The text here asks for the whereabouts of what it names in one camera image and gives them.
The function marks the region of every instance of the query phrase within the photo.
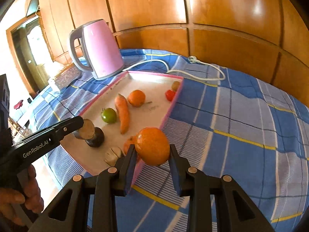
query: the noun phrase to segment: red cloth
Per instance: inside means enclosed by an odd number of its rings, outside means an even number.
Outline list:
[[[21,108],[21,107],[23,106],[23,101],[24,101],[24,100],[21,100],[21,101],[19,101],[16,105],[14,105],[14,109],[16,110],[16,109]]]

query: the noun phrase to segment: tray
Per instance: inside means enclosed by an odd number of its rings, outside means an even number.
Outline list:
[[[174,81],[181,82],[172,102],[165,97],[165,92],[171,88]],[[153,126],[162,128],[173,109],[177,97],[181,91],[183,78],[154,72],[126,71],[121,73],[114,82],[104,88],[86,108],[80,113],[83,118],[90,119],[95,126],[101,128],[105,135],[105,141],[99,148],[89,147],[84,140],[77,139],[73,134],[65,136],[61,145],[64,149],[90,174],[98,175],[109,167],[104,161],[104,155],[111,146],[119,146],[121,149],[125,141],[137,134],[145,127]],[[130,127],[126,134],[120,134],[120,122],[107,124],[101,118],[103,108],[115,109],[114,99],[118,93],[126,98],[133,90],[140,89],[146,95],[147,103],[139,108],[132,107],[128,103],[130,111]],[[140,160],[136,167],[133,182],[141,171],[144,162]]]

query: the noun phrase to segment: tablecloth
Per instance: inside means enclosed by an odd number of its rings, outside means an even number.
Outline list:
[[[126,67],[142,60],[161,59],[170,68],[199,77],[219,76],[214,68],[191,64],[185,57],[166,51],[127,49],[121,53]],[[166,72],[157,61],[132,70]],[[309,109],[252,76],[224,67],[221,70],[226,75],[224,81],[184,80],[163,131],[191,166],[215,177],[231,175],[276,231],[290,232],[309,201]],[[47,86],[30,105],[31,129],[40,130],[78,115],[113,79],[96,81],[90,73],[83,73],[61,93]],[[89,175],[61,146],[46,154],[44,160],[60,187],[77,173]],[[188,198],[176,195],[168,163],[146,165],[130,194],[116,198],[116,205],[119,231],[186,230]]]

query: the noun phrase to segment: green tomato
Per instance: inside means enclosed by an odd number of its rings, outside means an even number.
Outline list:
[[[113,108],[103,109],[102,119],[108,124],[115,123],[117,120],[117,114]]]

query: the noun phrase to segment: electric kettle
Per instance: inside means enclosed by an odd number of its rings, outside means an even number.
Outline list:
[[[74,41],[78,38],[88,66],[77,57]],[[82,71],[91,72],[96,80],[106,79],[123,70],[124,62],[117,43],[103,19],[90,21],[71,31],[68,49],[74,64]]]

